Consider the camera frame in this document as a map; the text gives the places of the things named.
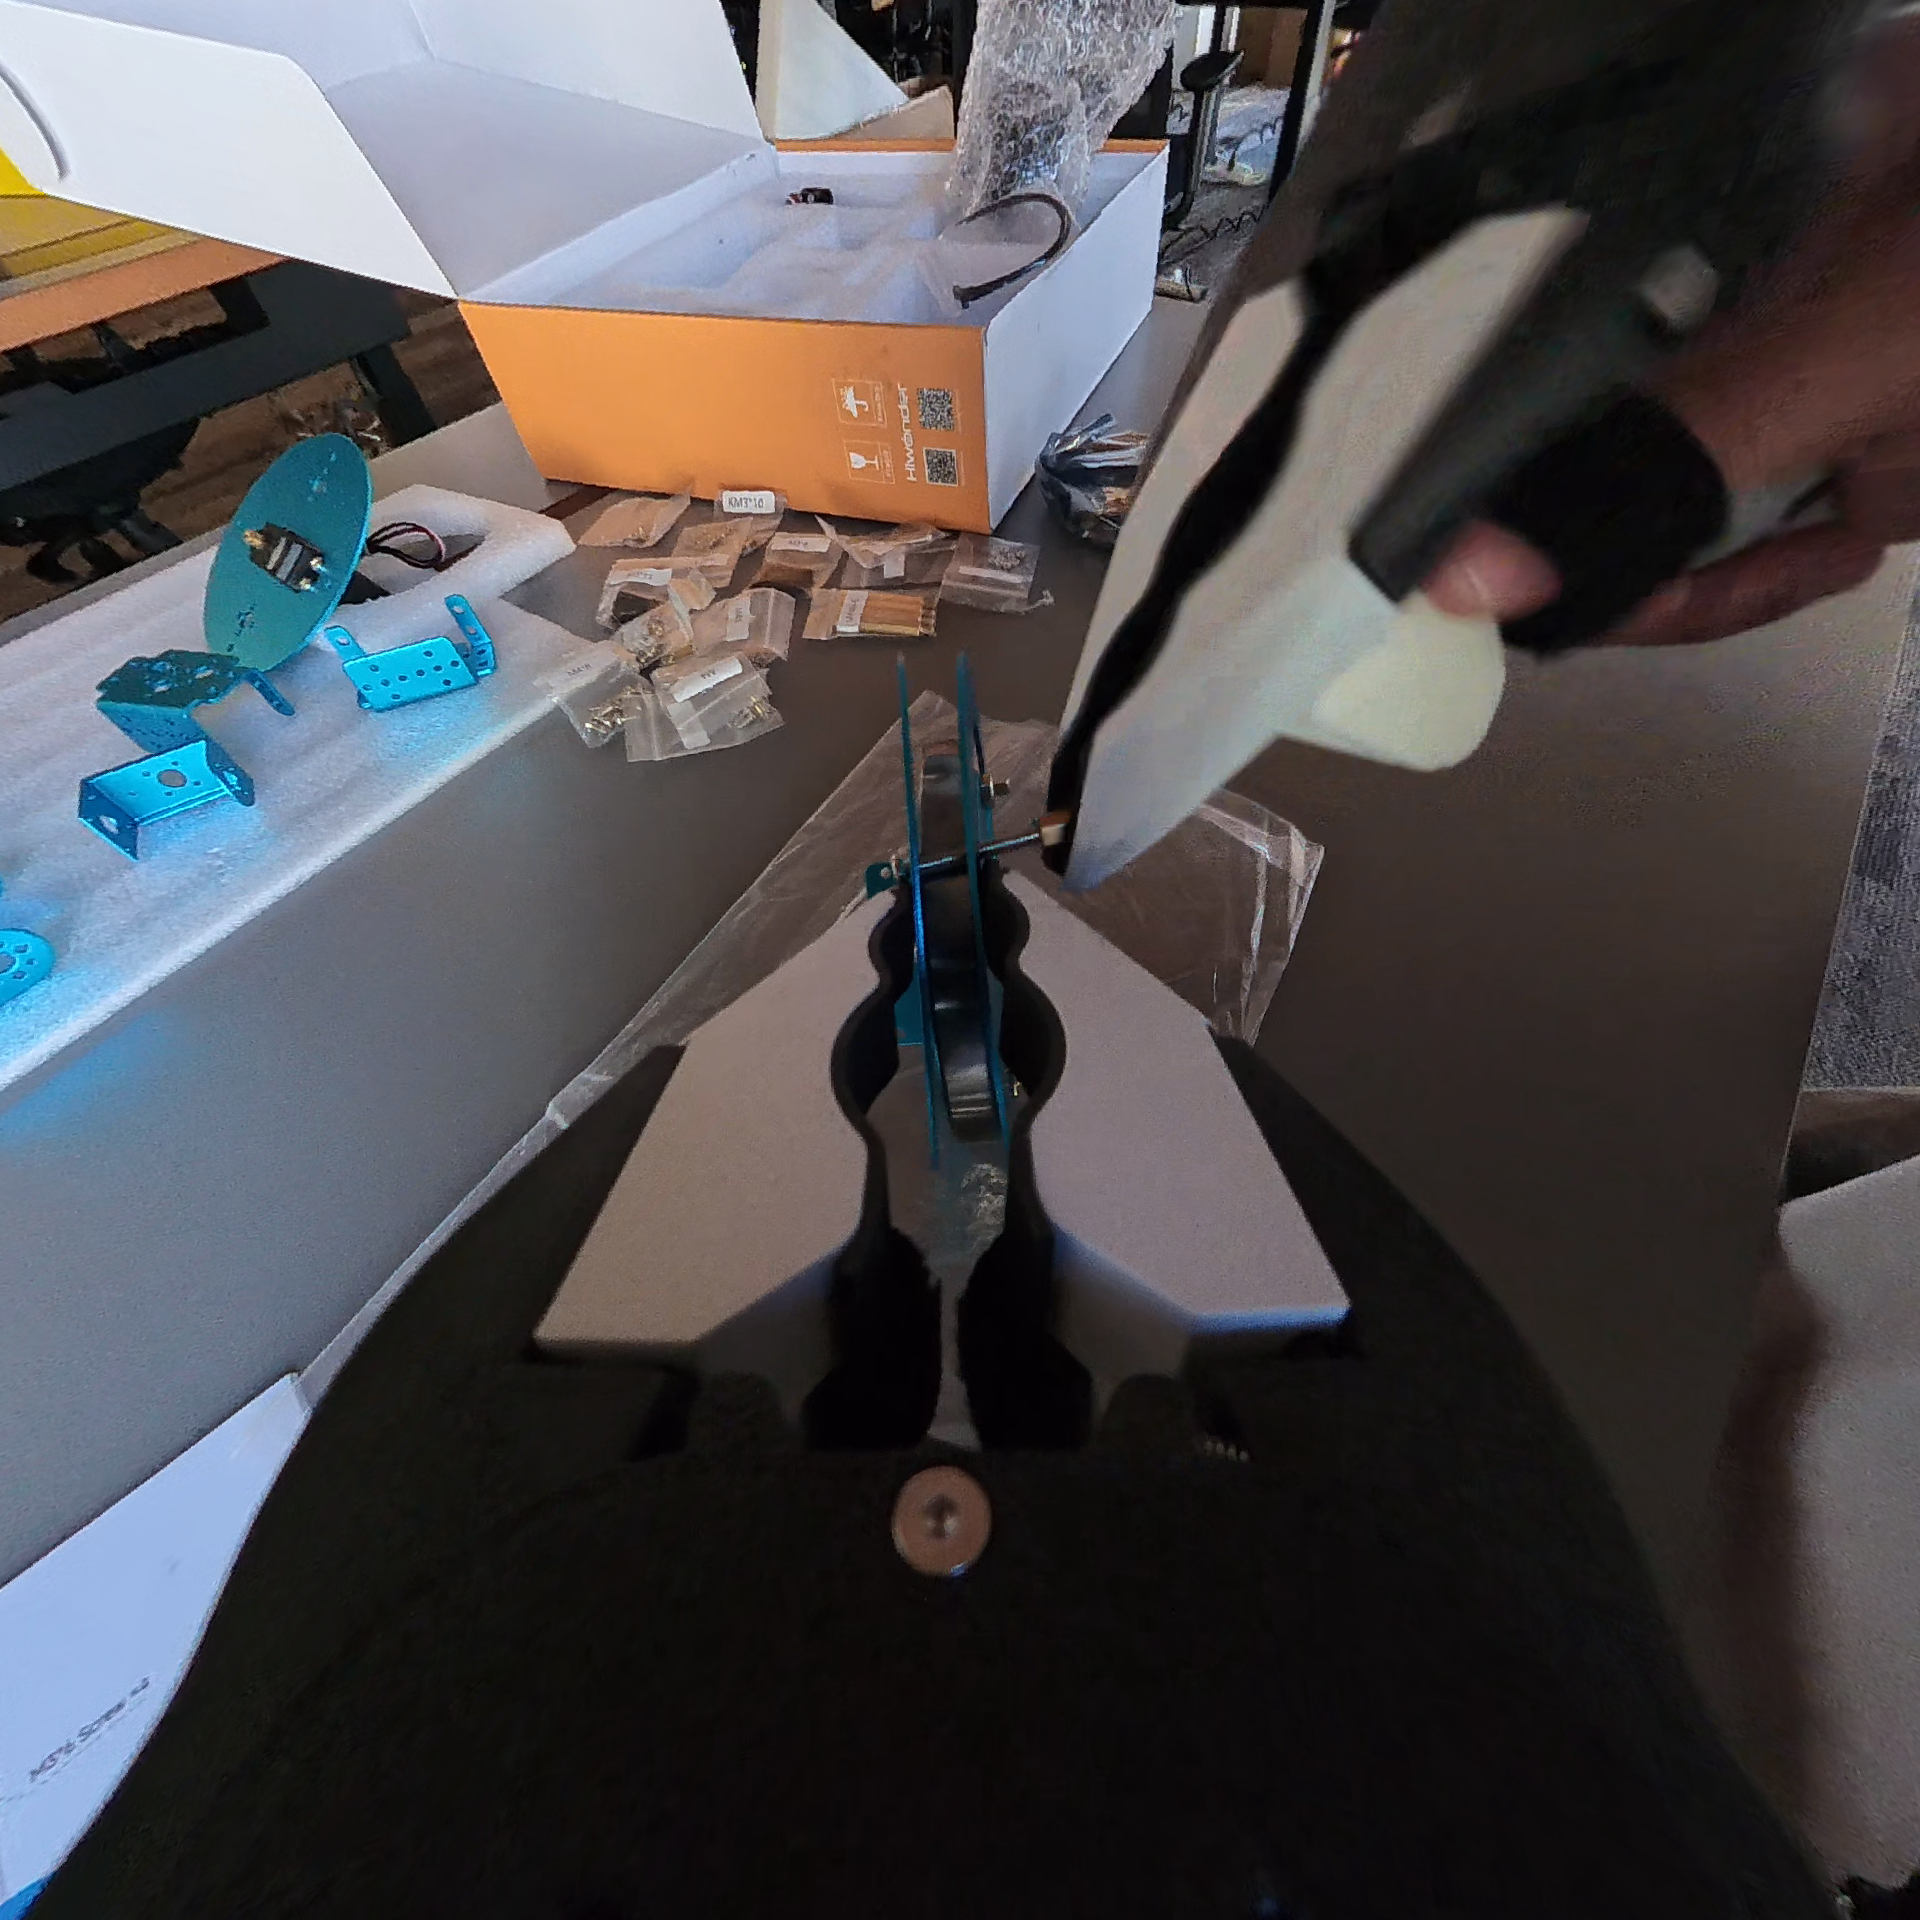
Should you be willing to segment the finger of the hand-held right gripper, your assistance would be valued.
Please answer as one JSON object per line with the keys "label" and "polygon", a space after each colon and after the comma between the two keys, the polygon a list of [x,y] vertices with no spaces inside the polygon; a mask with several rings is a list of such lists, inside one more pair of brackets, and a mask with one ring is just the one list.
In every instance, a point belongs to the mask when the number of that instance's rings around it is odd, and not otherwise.
{"label": "finger of the hand-held right gripper", "polygon": [[1328,325],[1297,278],[1216,316],[1122,523],[1074,667],[1048,808],[1064,877],[1112,877],[1286,730],[1306,508],[1282,479]]}
{"label": "finger of the hand-held right gripper", "polygon": [[1504,694],[1498,623],[1420,592],[1387,598],[1348,540],[1577,228],[1569,207],[1480,221],[1343,331],[1280,479],[1257,492],[1225,558],[1177,592],[1156,661],[1095,730],[1073,890],[1156,845],[1279,738],[1418,773],[1476,751]]}

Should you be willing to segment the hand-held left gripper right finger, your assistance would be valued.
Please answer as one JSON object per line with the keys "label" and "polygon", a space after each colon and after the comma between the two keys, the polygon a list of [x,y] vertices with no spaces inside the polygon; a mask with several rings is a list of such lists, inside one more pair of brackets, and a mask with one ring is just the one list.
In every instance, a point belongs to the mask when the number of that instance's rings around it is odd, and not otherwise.
{"label": "hand-held left gripper right finger", "polygon": [[1024,1103],[961,1296],[976,1437],[1079,1450],[1127,1379],[1337,1338],[1348,1293],[1201,1012],[1027,877],[983,904]]}

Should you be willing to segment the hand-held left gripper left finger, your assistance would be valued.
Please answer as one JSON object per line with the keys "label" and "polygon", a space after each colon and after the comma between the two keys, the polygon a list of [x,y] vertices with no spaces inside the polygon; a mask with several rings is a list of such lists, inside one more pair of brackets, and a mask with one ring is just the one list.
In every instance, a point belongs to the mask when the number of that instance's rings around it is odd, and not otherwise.
{"label": "hand-held left gripper left finger", "polygon": [[894,1229],[868,1119],[914,952],[910,896],[878,896],[692,1031],[542,1352],[756,1376],[816,1446],[926,1435],[940,1288]]}

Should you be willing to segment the blue round rotating base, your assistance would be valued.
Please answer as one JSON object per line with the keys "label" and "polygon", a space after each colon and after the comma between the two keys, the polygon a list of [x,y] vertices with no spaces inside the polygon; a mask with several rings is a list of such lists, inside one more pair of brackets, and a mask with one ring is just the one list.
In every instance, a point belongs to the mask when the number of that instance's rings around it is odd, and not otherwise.
{"label": "blue round rotating base", "polygon": [[[918,741],[910,700],[902,700],[905,845],[914,861],[1001,839],[995,830],[995,782],[970,661],[956,663],[954,742]],[[902,1039],[919,1044],[928,1154],[947,1140],[1010,1147],[1019,1101],[1015,1072],[1001,1055],[1001,959],[1007,928],[998,891],[1003,860],[944,879],[910,879],[891,891],[910,917],[913,984],[897,1000]]]}

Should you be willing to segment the clear plastic bag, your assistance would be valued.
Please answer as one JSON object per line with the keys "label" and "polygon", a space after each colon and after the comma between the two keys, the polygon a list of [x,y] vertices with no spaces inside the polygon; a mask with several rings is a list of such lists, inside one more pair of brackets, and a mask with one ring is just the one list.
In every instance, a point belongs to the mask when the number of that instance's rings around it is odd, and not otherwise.
{"label": "clear plastic bag", "polygon": [[[905,848],[898,726],[798,828],[688,959],[559,1093],[527,1144],[551,1140],[652,1050],[681,1044],[867,898],[868,867]],[[1302,931],[1322,848],[1270,806],[1219,790],[1113,879],[1065,904],[1199,1008],[1257,1039]]]}

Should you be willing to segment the bubble wrap bundle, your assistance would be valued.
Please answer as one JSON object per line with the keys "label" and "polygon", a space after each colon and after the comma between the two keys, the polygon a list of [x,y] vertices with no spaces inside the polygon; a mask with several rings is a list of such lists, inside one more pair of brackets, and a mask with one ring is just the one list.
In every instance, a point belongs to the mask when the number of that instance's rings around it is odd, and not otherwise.
{"label": "bubble wrap bundle", "polygon": [[1176,15],[1176,2],[979,5],[950,218],[1032,189],[1078,212],[1094,156],[1159,71]]}

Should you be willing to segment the pile of small hardware bags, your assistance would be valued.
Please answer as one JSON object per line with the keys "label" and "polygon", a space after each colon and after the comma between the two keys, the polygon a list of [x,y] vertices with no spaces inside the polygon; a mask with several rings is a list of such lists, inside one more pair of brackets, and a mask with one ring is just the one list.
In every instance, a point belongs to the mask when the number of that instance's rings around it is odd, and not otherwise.
{"label": "pile of small hardware bags", "polygon": [[1041,548],[928,522],[791,519],[774,492],[618,495],[582,533],[608,570],[592,643],[548,694],[583,744],[632,762],[740,747],[783,726],[774,672],[798,643],[928,640],[940,614],[1049,605]]}

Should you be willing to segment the orange cardboard box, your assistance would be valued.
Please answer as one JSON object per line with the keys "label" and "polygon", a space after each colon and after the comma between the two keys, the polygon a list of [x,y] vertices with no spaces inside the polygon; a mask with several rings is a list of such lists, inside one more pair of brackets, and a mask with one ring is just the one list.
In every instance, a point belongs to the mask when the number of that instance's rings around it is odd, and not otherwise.
{"label": "orange cardboard box", "polygon": [[944,141],[774,141],[721,5],[4,5],[46,195],[459,303],[535,466],[991,533],[1148,317],[1166,149],[944,223]]}

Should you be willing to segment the white foam block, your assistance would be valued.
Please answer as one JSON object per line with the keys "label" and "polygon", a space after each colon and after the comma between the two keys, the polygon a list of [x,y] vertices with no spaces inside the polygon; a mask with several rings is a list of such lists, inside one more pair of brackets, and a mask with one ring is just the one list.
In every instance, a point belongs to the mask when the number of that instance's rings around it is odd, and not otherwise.
{"label": "white foam block", "polygon": [[391,598],[412,595],[422,605],[430,592],[459,592],[474,604],[505,597],[575,551],[559,519],[443,487],[414,484],[376,503],[376,527],[401,522],[427,527],[443,544],[478,538],[474,551],[443,570],[407,567],[376,556],[362,559],[362,572],[387,586]]}

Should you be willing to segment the white assembly guide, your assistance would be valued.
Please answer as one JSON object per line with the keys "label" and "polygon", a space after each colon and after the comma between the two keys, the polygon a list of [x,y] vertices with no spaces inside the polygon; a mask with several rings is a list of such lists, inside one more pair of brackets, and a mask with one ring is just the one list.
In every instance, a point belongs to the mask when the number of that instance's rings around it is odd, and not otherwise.
{"label": "white assembly guide", "polygon": [[283,1376],[3,1588],[3,1914],[100,1813],[307,1422]]}

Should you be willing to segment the teal round plate with servo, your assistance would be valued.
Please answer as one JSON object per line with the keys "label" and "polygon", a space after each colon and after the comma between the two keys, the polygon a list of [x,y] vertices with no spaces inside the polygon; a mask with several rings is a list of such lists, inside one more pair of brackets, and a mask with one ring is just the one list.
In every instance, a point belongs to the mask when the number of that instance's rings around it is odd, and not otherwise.
{"label": "teal round plate with servo", "polygon": [[268,672],[331,621],[364,556],[372,475],[342,435],[304,438],[244,493],[204,592],[204,646]]}

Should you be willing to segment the yellow plastic bins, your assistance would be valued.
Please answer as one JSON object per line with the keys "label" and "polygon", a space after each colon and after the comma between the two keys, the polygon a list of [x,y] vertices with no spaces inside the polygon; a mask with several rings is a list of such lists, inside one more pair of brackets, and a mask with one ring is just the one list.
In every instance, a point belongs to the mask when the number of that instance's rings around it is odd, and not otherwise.
{"label": "yellow plastic bins", "polygon": [[179,243],[180,235],[162,223],[50,199],[3,156],[3,282],[41,283],[119,256],[164,252]]}

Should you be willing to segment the blue perforated U bracket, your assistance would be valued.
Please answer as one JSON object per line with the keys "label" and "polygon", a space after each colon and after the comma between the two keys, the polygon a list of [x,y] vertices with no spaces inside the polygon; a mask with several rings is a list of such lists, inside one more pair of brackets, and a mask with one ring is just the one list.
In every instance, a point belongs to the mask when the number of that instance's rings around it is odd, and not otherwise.
{"label": "blue perforated U bracket", "polygon": [[409,640],[380,653],[369,653],[345,627],[324,627],[324,643],[343,663],[364,711],[387,714],[495,677],[497,645],[472,602],[452,592],[446,613],[452,634]]}

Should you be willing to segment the small blue bracket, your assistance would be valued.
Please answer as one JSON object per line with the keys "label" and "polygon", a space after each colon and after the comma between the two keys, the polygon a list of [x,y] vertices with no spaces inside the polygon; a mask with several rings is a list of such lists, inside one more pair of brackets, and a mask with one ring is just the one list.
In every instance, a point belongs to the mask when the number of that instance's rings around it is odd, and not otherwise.
{"label": "small blue bracket", "polygon": [[251,775],[212,738],[199,735],[81,782],[79,814],[123,856],[139,860],[143,832],[193,808],[257,803]]}

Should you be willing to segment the dark teal bracket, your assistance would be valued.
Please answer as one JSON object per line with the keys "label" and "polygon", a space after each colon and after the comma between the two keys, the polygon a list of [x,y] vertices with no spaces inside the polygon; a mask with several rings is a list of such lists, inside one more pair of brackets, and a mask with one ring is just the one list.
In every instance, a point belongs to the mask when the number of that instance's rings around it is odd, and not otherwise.
{"label": "dark teal bracket", "polygon": [[99,714],[144,754],[177,751],[207,738],[194,714],[251,686],[283,715],[298,709],[259,669],[230,653],[171,648],[122,663],[96,686]]}

